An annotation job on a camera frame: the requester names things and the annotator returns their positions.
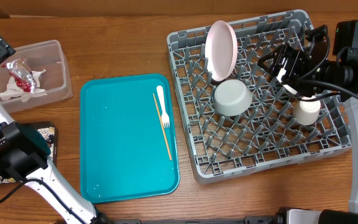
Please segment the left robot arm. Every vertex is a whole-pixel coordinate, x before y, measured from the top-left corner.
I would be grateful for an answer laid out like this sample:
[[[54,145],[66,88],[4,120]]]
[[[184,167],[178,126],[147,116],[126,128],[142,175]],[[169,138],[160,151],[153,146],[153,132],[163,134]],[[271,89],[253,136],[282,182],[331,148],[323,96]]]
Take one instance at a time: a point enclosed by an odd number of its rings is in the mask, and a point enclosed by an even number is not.
[[[15,54],[0,36],[0,64]],[[16,122],[0,102],[0,175],[18,185],[0,204],[23,186],[41,195],[66,223],[109,223],[109,218],[83,198],[59,173],[42,135],[29,125]]]

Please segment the white paper cup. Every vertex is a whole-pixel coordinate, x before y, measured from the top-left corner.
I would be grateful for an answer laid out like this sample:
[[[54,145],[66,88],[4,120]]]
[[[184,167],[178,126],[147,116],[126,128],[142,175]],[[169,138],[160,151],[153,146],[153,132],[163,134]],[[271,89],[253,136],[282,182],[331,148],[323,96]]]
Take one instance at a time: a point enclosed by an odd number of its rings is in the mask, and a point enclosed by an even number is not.
[[[295,105],[293,109],[293,117],[301,125],[314,124],[319,116],[321,103],[319,100],[313,101],[315,96],[301,97],[301,100]]]

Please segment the white ceramic bowl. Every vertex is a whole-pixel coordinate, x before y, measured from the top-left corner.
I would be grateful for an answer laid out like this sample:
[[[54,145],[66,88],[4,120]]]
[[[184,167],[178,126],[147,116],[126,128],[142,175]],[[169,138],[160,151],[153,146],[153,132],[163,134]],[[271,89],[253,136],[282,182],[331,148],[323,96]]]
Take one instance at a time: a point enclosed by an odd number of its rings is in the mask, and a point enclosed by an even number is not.
[[[279,81],[279,83],[281,84],[281,86],[283,86],[286,90],[288,90],[291,94],[296,95],[298,92],[292,88],[290,85],[287,84],[283,84],[284,81],[284,75],[286,74],[286,70],[284,68],[281,68],[278,75],[277,75],[277,80]]]

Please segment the grey bowl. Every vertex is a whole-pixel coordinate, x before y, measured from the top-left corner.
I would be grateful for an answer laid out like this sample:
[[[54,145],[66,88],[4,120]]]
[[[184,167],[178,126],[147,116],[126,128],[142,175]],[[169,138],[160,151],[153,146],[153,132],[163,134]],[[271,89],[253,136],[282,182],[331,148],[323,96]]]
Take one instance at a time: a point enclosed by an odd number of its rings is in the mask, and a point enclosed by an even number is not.
[[[240,80],[226,80],[214,92],[214,109],[224,116],[245,112],[252,103],[252,92]]]

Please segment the red foil wrapper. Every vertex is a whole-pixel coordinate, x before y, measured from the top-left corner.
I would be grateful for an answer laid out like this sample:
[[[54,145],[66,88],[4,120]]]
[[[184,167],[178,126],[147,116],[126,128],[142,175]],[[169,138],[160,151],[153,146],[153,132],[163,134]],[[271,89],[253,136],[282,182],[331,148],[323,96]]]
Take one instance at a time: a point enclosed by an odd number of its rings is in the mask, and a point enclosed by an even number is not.
[[[25,58],[18,58],[6,64],[10,76],[14,77],[18,87],[28,93],[35,93],[37,83]]]

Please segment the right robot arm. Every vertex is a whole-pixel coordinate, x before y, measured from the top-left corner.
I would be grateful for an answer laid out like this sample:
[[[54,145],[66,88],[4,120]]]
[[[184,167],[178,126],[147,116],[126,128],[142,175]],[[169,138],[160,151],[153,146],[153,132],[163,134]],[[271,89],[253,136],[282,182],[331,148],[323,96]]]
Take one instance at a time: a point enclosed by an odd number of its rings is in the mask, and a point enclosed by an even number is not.
[[[325,90],[340,95],[351,131],[351,197],[346,212],[283,207],[273,221],[358,223],[358,20],[337,23],[333,42],[326,25],[306,30],[305,38],[310,43],[306,52],[283,44],[260,58],[257,65],[301,101],[321,100]]]

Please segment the white napkin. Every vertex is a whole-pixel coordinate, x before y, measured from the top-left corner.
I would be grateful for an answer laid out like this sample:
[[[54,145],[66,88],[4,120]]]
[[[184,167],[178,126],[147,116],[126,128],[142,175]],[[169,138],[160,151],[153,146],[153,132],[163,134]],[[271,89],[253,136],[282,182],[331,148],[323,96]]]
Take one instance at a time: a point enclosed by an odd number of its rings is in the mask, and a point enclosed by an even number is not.
[[[32,71],[35,81],[37,83],[37,89],[35,93],[25,92],[22,88],[18,87],[14,78],[11,77],[7,83],[6,91],[0,93],[0,99],[7,101],[13,98],[21,97],[22,102],[29,100],[30,97],[40,97],[46,95],[45,89],[40,88],[40,77],[46,72],[43,69],[40,72]]]

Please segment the white plastic fork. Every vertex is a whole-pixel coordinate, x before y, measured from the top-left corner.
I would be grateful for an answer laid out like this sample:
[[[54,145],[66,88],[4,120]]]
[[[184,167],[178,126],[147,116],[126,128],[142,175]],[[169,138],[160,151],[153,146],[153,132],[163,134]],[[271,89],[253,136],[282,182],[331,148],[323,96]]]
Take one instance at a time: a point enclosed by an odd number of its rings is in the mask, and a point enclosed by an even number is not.
[[[163,86],[161,86],[161,85],[157,86],[157,95],[158,95],[158,100],[160,102],[160,107],[161,107],[161,110],[162,110],[161,119],[162,119],[163,127],[164,128],[169,128],[170,127],[170,118],[169,118],[169,115],[166,112],[165,95],[164,95]]]

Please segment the white round plate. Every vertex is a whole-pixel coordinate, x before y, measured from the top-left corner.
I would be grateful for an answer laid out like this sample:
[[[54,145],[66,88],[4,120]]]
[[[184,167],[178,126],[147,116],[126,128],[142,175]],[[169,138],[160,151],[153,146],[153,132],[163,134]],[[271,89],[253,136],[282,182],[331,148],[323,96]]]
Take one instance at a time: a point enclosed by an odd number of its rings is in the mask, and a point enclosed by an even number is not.
[[[207,71],[216,82],[226,79],[237,60],[237,37],[232,26],[216,21],[208,31],[205,43]]]

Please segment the wooden chopstick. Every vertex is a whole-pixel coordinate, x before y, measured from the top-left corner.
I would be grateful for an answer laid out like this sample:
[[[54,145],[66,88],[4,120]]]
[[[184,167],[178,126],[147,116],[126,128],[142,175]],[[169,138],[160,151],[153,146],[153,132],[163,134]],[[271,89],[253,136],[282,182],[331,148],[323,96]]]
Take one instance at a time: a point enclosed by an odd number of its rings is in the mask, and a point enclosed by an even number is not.
[[[159,110],[158,103],[157,103],[157,99],[156,99],[154,93],[153,93],[153,98],[154,98],[154,103],[155,103],[155,107],[156,107],[156,110],[157,110],[158,119],[160,121],[160,126],[161,126],[162,133],[163,133],[163,138],[164,138],[165,145],[166,145],[166,148],[167,148],[168,157],[169,157],[169,160],[171,161],[172,160],[172,154],[170,152],[169,143],[167,141],[167,137],[166,137],[166,134],[165,134],[165,128],[164,128],[163,123],[162,123],[162,117],[161,117],[160,110]]]

